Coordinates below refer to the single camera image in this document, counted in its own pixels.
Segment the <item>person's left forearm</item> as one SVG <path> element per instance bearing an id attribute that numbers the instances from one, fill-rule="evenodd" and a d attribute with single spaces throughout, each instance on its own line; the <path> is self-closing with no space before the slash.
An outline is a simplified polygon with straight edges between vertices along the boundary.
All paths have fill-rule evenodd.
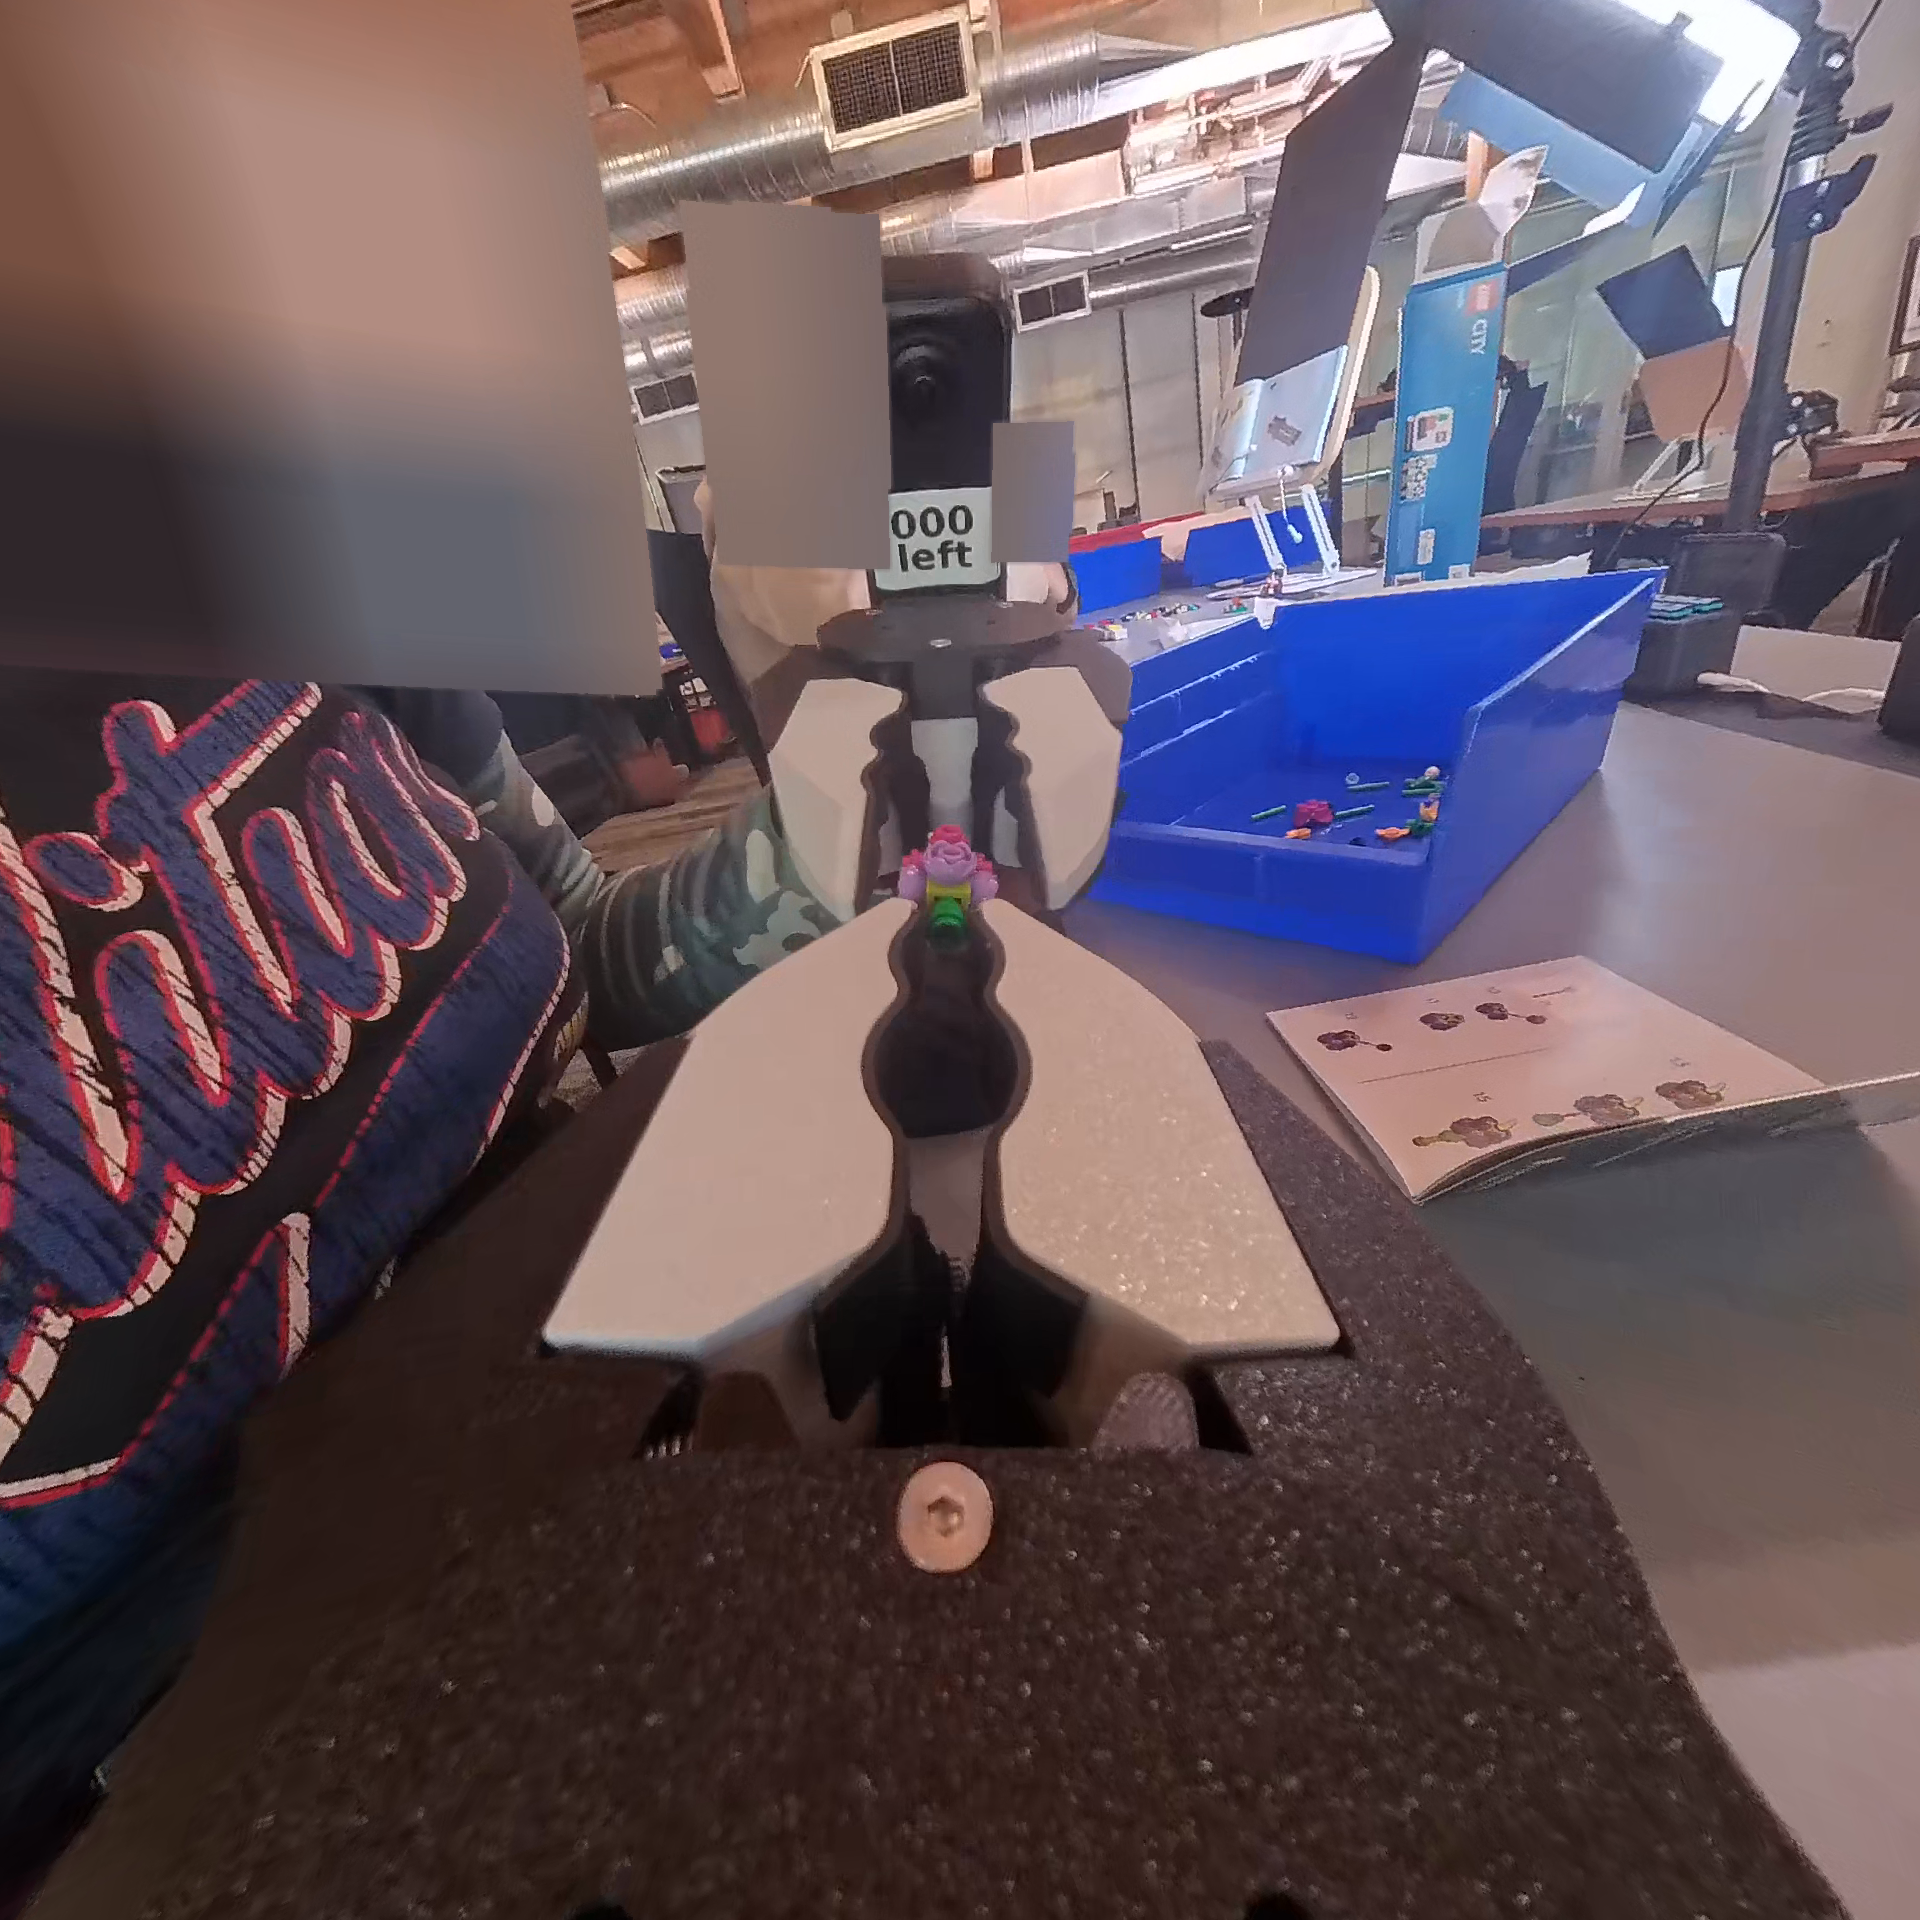
<path id="1" fill-rule="evenodd" d="M 767 789 L 673 859 L 612 872 L 521 761 L 485 693 L 451 700 L 444 770 L 562 927 L 598 1044 L 682 1037 L 841 921 L 801 872 Z"/>

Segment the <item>instruction booklet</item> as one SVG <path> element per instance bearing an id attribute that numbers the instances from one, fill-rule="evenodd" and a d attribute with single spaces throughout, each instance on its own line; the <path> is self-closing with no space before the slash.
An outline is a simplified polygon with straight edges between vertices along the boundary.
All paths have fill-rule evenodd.
<path id="1" fill-rule="evenodd" d="M 1919 1112 L 1914 1071 L 1823 1082 L 1590 959 L 1265 1020 L 1415 1204 L 1535 1172 Z"/>

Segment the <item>grey desk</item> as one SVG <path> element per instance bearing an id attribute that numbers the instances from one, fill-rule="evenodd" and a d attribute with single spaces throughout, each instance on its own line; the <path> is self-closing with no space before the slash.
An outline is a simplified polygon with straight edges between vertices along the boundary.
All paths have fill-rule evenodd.
<path id="1" fill-rule="evenodd" d="M 1888 642 L 1747 630 L 1418 967 L 1086 900 L 1071 933 L 1371 1157 L 1266 1016 L 1588 956 L 1827 1084 L 1919 1062 L 1916 748 L 1801 700 Z M 1530 1357 L 1678 1657 L 1852 1916 L 1916 1916 L 1916 1122 L 1533 1172 L 1421 1216 Z"/>

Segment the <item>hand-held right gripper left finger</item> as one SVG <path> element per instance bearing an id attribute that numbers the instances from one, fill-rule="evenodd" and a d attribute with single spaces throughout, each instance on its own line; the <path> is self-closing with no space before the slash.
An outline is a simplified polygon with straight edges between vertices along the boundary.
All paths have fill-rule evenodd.
<path id="1" fill-rule="evenodd" d="M 875 1090 L 911 927 L 881 904 L 699 1025 L 546 1317 L 552 1355 L 755 1377 L 798 1437 L 883 1434 L 918 1312 Z"/>

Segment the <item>blue printed carton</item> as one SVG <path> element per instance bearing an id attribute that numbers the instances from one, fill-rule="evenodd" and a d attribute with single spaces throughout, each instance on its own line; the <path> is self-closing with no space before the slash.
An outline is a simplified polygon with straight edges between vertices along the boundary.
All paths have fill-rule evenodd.
<path id="1" fill-rule="evenodd" d="M 1383 553 L 1388 586 L 1475 571 L 1506 295 L 1501 264 L 1421 280 L 1404 297 Z"/>

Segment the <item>black desk lamp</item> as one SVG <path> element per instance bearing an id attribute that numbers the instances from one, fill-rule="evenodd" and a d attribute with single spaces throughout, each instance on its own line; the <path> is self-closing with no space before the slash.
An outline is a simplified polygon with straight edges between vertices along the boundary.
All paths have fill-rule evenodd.
<path id="1" fill-rule="evenodd" d="M 1685 251 L 1644 261 L 1611 282 L 1616 326 L 1644 367 L 1711 351 L 1716 371 L 1692 415 L 1665 426 L 1705 465 L 1714 437 L 1733 437 L 1733 476 L 1716 530 L 1675 548 L 1671 596 L 1718 601 L 1726 617 L 1771 613 L 1787 564 L 1783 537 L 1763 530 L 1774 457 L 1801 433 L 1789 371 L 1812 246 L 1861 199 L 1877 159 L 1846 173 L 1827 159 L 1887 120 L 1846 116 L 1859 43 L 1823 25 L 1818 5 L 1415 2 L 1381 5 L 1397 43 L 1449 55 L 1461 68 L 1443 115 L 1597 206 L 1578 238 L 1511 267 L 1521 295 L 1569 270 L 1616 228 L 1661 233 L 1725 142 L 1776 93 L 1796 99 L 1760 238 L 1771 268 L 1759 332 L 1737 351 L 1713 290 Z"/>

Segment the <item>ceiling air vent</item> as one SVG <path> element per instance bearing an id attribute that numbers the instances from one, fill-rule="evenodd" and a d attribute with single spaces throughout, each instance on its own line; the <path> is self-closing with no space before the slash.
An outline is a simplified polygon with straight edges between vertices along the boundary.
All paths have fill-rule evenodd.
<path id="1" fill-rule="evenodd" d="M 821 43 L 807 55 L 807 76 L 832 156 L 983 118 L 976 26 L 965 5 Z"/>

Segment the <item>silver ceiling air duct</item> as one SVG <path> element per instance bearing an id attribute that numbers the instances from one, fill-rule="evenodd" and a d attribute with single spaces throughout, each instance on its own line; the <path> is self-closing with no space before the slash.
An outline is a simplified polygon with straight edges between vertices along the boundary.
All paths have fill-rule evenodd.
<path id="1" fill-rule="evenodd" d="M 1388 47 L 1376 10 L 1344 12 L 1208 52 L 1095 26 L 1020 33 L 976 62 L 954 108 L 916 108 L 883 130 L 830 130 L 815 84 L 714 108 L 705 126 L 598 162 L 608 228 L 640 246 L 675 233 L 684 205 L 807 202 L 876 180 L 1079 132 L 1188 97 L 1314 62 L 1356 66 Z"/>

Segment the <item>blue storage bin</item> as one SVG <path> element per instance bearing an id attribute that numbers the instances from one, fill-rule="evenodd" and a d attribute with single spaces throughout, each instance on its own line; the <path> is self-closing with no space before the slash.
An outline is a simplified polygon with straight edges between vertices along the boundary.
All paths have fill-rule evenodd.
<path id="1" fill-rule="evenodd" d="M 1141 526 L 1074 539 L 1068 572 L 1082 619 L 1093 621 L 1151 601 L 1167 575 L 1164 541 Z"/>
<path id="2" fill-rule="evenodd" d="M 1600 773 L 1661 568 L 1285 601 L 1141 658 L 1095 900 L 1417 965 Z M 1451 779 L 1423 847 L 1247 816 L 1348 774 Z"/>
<path id="3" fill-rule="evenodd" d="M 1320 579 L 1340 567 L 1330 510 L 1320 490 L 1287 505 L 1249 500 L 1185 528 L 1177 568 L 1188 585 L 1226 586 L 1297 575 Z"/>

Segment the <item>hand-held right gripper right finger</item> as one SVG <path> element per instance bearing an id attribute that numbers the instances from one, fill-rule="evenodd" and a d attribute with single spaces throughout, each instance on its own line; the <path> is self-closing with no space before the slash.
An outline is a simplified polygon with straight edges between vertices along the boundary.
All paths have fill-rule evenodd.
<path id="1" fill-rule="evenodd" d="M 1014 1078 L 983 1144 L 969 1425 L 1095 1437 L 1143 1374 L 1320 1361 L 1335 1308 L 1188 1025 L 1009 904 L 976 919 Z"/>

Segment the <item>pile of toy brick pieces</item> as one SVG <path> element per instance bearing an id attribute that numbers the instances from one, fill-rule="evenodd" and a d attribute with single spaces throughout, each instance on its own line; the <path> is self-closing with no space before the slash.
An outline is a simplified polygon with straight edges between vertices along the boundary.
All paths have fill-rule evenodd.
<path id="1" fill-rule="evenodd" d="M 1451 779 L 1436 765 L 1397 779 L 1348 774 L 1333 797 L 1266 804 L 1245 824 L 1272 831 L 1292 847 L 1421 849 L 1436 834 L 1449 789 Z"/>

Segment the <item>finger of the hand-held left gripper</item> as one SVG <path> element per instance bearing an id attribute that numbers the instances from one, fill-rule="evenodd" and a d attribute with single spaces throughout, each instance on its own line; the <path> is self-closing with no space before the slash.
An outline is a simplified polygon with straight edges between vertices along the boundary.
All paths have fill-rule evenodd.
<path id="1" fill-rule="evenodd" d="M 1001 719 L 1001 857 L 1034 910 L 1060 915 L 1093 885 L 1109 850 L 1122 726 L 1073 664 L 1002 678 Z"/>
<path id="2" fill-rule="evenodd" d="M 832 921 L 856 919 L 881 877 L 888 748 L 902 737 L 902 691 L 830 678 L 804 685 L 771 748 L 791 865 Z"/>

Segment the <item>purple flower brick piece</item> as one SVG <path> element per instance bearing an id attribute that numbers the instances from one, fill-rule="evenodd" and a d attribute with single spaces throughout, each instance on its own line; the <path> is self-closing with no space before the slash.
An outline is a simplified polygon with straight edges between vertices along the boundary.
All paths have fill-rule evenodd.
<path id="1" fill-rule="evenodd" d="M 970 910 L 998 897 L 998 877 L 994 862 L 973 849 L 962 829 L 938 827 L 923 849 L 902 855 L 897 895 L 918 906 L 957 900 Z"/>

